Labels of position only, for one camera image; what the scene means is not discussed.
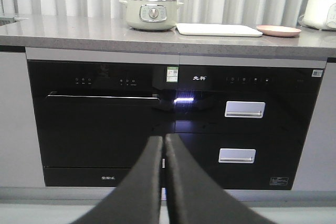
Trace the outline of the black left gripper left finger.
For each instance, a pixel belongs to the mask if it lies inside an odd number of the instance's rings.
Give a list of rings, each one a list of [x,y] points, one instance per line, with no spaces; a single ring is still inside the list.
[[[163,138],[150,136],[122,182],[73,223],[159,223]]]

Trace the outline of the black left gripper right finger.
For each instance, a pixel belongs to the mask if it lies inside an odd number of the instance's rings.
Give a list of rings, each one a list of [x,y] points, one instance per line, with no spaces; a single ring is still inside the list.
[[[225,192],[199,166],[177,134],[165,137],[170,223],[271,223]]]

